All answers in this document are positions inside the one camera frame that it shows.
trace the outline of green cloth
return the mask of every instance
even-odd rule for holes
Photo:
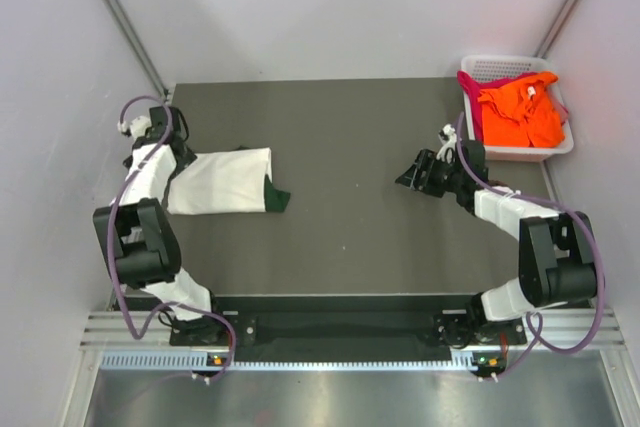
[[[251,150],[251,148],[241,145],[236,150]],[[284,212],[290,199],[291,192],[276,189],[269,176],[264,176],[264,208],[266,212]]]

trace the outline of laundry basket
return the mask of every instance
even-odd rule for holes
[[[469,74],[475,81],[484,83],[504,77],[517,77],[525,72],[544,72],[553,69],[544,59],[537,57],[519,57],[510,55],[468,55],[462,59],[462,71]],[[558,82],[549,86],[555,98],[562,104],[562,95]],[[470,139],[475,139],[473,120],[471,117],[471,102],[464,93],[464,110],[467,120],[467,131]],[[573,149],[573,136],[569,120],[562,126],[564,140],[553,149],[539,149],[535,147],[494,147],[485,145],[486,157],[489,160],[517,160],[524,162],[542,162],[552,155],[566,154]]]

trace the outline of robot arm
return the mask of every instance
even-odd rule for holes
[[[171,179],[196,159],[185,143],[181,128],[182,115],[170,108],[174,125],[167,142],[141,169],[144,157],[153,149],[166,128],[166,114],[162,107],[150,109],[149,117],[136,118],[123,126],[123,134],[134,139],[131,156],[124,164],[128,175],[141,169],[125,191],[116,217],[115,257],[120,282],[133,289],[148,292],[162,302],[177,302],[211,312],[215,301],[211,292],[197,284],[182,267],[178,240],[171,229],[162,200]],[[97,209],[93,223],[107,261],[107,228],[111,206]],[[182,330],[218,327],[201,314],[175,307],[177,326]]]
[[[596,295],[593,255],[582,231],[567,214],[482,189],[463,168],[453,145],[455,133],[445,128],[438,152],[420,151],[414,164],[396,183],[434,197],[446,192],[470,214],[495,224],[519,242],[518,277],[475,295],[467,306],[474,330],[517,319],[527,312]],[[484,146],[462,141],[462,151],[473,172],[487,181]],[[590,228],[589,219],[579,214]]]

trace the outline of orange shirt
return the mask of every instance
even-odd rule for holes
[[[486,145],[556,147],[564,140],[562,121],[546,88],[558,80],[541,72],[498,88],[480,91]]]

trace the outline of white towel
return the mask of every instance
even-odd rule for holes
[[[273,188],[269,148],[197,154],[171,181],[167,210],[183,215],[282,212],[289,197]]]

